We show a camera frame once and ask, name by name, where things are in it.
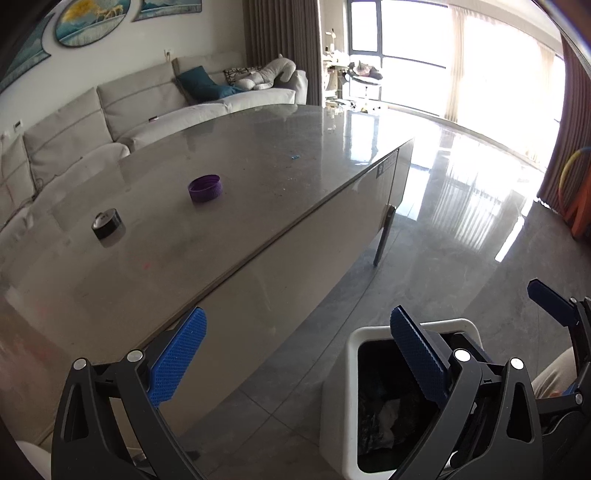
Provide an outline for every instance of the sofa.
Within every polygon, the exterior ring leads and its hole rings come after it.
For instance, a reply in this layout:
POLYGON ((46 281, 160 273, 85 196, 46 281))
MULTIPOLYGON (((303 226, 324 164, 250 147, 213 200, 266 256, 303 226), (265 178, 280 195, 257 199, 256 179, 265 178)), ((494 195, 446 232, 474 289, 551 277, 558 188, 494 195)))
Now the sofa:
POLYGON ((306 73, 272 89, 199 103, 176 77, 203 66, 227 85, 224 70, 243 67, 236 52, 174 59, 93 87, 20 135, 0 163, 0 264, 34 218, 108 165, 173 133, 232 112, 305 104, 306 73))

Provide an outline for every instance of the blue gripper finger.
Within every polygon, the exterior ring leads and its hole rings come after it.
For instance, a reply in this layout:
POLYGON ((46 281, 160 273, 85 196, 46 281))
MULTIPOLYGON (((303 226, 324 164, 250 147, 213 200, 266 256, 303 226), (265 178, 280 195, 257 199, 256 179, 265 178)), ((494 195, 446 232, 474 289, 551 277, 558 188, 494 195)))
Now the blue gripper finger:
POLYGON ((539 279, 527 284, 527 294, 563 327, 574 327, 579 321, 575 306, 539 279))
POLYGON ((148 398, 154 408, 170 400, 207 333, 207 317, 195 308, 150 371, 148 398))
POLYGON ((392 310, 390 332, 425 398, 443 408, 449 397, 447 369, 401 306, 392 310))

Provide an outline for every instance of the tape roll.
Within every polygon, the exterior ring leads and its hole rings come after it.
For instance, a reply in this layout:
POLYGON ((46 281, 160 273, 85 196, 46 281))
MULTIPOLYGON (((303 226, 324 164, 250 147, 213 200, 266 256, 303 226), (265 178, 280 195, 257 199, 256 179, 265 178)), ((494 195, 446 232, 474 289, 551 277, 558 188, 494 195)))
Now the tape roll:
POLYGON ((92 223, 92 231, 101 240, 112 234, 121 225, 121 217, 114 208, 100 212, 92 223))

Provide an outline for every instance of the stuffed animal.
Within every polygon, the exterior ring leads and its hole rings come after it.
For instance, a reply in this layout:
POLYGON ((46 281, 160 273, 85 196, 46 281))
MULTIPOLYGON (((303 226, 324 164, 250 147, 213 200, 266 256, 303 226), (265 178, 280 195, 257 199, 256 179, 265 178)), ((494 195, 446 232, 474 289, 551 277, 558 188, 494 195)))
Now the stuffed animal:
POLYGON ((279 55, 278 59, 271 61, 259 72, 252 72, 250 75, 237 80, 234 86, 242 90, 266 90, 273 86, 273 82, 279 75, 281 75, 282 82, 287 82, 295 70, 295 63, 279 55))

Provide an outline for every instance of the teal pillow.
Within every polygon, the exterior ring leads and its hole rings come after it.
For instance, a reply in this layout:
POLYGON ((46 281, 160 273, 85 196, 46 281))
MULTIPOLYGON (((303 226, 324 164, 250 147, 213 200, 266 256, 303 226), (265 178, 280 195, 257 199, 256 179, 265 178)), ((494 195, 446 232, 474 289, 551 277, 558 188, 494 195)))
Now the teal pillow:
POLYGON ((178 81, 196 102, 219 100, 244 90, 229 85, 218 85, 202 66, 187 70, 178 77, 178 81))

